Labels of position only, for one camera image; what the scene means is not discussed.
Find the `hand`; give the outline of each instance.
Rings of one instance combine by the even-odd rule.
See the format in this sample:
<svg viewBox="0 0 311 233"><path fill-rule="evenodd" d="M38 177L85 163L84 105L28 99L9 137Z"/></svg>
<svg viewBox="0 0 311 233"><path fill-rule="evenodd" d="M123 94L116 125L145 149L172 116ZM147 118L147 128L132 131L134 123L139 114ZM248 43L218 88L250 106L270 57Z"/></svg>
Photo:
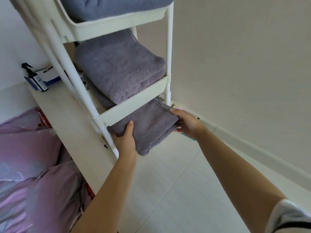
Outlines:
<svg viewBox="0 0 311 233"><path fill-rule="evenodd" d="M129 121L126 126L125 133L122 137L118 137L116 133L113 134L112 139L114 140L115 146L119 151L119 158L123 156L137 156L135 140L133 137L133 121Z"/></svg>
<svg viewBox="0 0 311 233"><path fill-rule="evenodd" d="M179 109L171 109L170 111L181 117L181 126L177 128L177 132L185 133L187 136L197 140L202 133L207 131L204 124L192 114Z"/></svg>

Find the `black spray nozzle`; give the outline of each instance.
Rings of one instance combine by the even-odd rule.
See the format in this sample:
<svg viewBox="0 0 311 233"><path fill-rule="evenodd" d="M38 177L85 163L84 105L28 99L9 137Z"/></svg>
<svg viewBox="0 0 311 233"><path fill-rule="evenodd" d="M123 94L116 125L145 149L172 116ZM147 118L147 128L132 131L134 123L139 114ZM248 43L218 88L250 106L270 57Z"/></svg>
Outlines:
<svg viewBox="0 0 311 233"><path fill-rule="evenodd" d="M33 68L28 63L22 63L21 67L27 71L28 76L30 76L30 77L37 76L37 73L33 72L31 69L28 68L28 67Z"/></svg>

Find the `teal object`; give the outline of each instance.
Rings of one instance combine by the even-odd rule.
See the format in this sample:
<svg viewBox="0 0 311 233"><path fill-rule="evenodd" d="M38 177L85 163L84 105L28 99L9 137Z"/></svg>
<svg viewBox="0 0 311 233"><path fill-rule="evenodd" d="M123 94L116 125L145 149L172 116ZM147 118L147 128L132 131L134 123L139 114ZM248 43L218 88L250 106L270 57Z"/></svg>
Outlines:
<svg viewBox="0 0 311 233"><path fill-rule="evenodd" d="M195 139L191 138L190 136L187 136L185 133L182 133L184 136L189 137L191 140L196 141Z"/></svg>

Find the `person's left arm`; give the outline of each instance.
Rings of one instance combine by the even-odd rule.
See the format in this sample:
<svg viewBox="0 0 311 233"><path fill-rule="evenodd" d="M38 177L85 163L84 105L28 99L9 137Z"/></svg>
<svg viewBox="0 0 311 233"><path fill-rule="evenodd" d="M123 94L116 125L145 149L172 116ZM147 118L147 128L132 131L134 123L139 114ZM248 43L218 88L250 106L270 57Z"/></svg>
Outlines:
<svg viewBox="0 0 311 233"><path fill-rule="evenodd" d="M123 137L114 134L119 159L72 233L117 233L138 157L133 127L130 121Z"/></svg>

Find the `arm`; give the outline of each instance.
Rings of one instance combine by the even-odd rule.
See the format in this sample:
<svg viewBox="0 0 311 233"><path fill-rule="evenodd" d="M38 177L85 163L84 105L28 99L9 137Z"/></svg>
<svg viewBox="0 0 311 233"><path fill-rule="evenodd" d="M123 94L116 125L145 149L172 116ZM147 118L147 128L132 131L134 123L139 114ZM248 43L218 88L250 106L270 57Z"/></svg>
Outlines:
<svg viewBox="0 0 311 233"><path fill-rule="evenodd" d="M138 156L132 135L133 126L130 121L123 137L114 134L119 159L72 233L117 233Z"/></svg>
<svg viewBox="0 0 311 233"><path fill-rule="evenodd" d="M251 233L262 233L274 206L286 196L191 114L172 109L181 117L178 132L196 139L229 199Z"/></svg>

